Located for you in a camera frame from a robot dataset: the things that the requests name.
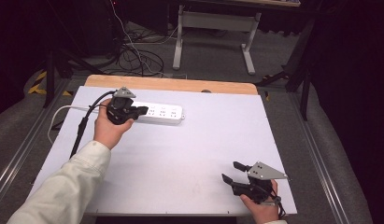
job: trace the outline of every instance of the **human hand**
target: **human hand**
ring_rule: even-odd
[[[134,120],[128,119],[121,125],[113,124],[107,118],[107,105],[109,103],[110,99],[107,99],[99,105],[98,118],[95,120],[93,140],[112,149],[120,142],[122,135],[131,128]]]
[[[277,195],[277,182],[275,180],[271,180],[271,183],[273,184],[273,191],[275,192],[275,195]],[[240,195],[240,198],[244,205],[252,213],[256,224],[264,224],[266,222],[278,220],[278,205],[273,206],[256,204],[245,194]]]

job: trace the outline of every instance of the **power outlet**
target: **power outlet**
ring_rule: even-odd
[[[180,124],[185,116],[180,105],[162,105],[144,102],[134,102],[133,106],[147,106],[148,113],[139,116],[137,121],[163,124]]]

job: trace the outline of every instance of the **black cable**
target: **black cable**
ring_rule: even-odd
[[[86,130],[87,122],[89,121],[89,116],[92,113],[92,111],[97,107],[97,104],[107,95],[113,94],[115,91],[108,91],[104,93],[102,96],[100,96],[92,105],[90,105],[90,109],[87,111],[86,117],[84,117],[81,120],[81,123],[78,125],[78,136],[76,137],[75,144],[73,145],[72,152],[70,153],[70,158],[73,157],[73,155],[76,154],[76,151],[78,150],[78,145],[80,144],[81,137],[84,134],[84,130]]]

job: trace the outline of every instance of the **gray carpet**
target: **gray carpet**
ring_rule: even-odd
[[[162,45],[135,45],[135,47],[160,55],[164,60],[166,77],[257,82],[262,80],[264,75],[274,75],[282,70],[281,65],[286,64],[297,41],[297,36],[283,37],[281,34],[258,32],[250,50],[257,74],[249,76],[240,49],[240,44],[247,40],[248,34],[228,32],[223,37],[214,37],[214,34],[212,31],[190,29],[184,35],[184,49],[178,71],[172,69],[175,40],[170,39]],[[97,63],[104,59],[95,58],[88,61]],[[75,91],[78,86],[83,85],[87,75],[88,72],[76,71],[66,89]],[[32,86],[36,76],[37,73],[31,74],[30,80],[25,85],[25,91]],[[334,210],[331,209],[320,177],[317,175],[316,166],[311,159],[308,140],[299,120],[300,115],[294,109],[290,94],[283,90],[285,82],[286,80],[280,80],[269,88],[259,88],[259,92],[263,97],[280,157],[287,174],[292,179],[291,189],[298,214],[288,216],[286,219],[289,223],[336,223]],[[262,94],[264,91],[268,91],[269,101]],[[25,136],[42,109],[44,99],[45,95],[27,93],[21,102],[0,115],[0,175],[24,142]],[[0,201],[0,224],[6,223],[11,214],[24,202],[32,187],[31,183],[50,150],[46,132],[53,112],[62,105],[71,104],[72,99],[72,96],[61,96],[53,110],[49,112],[42,131],[36,136],[26,160]],[[66,112],[62,112],[57,120],[63,119],[65,114]],[[349,223],[372,223],[358,181],[352,173],[347,156],[330,121],[320,108],[314,88],[310,91],[307,117],[306,124],[310,127],[334,181]],[[55,132],[51,132],[51,136],[55,137]],[[82,220],[82,223],[86,224],[94,222],[94,217],[85,217]],[[251,219],[243,217],[239,218],[238,222],[250,223]]]

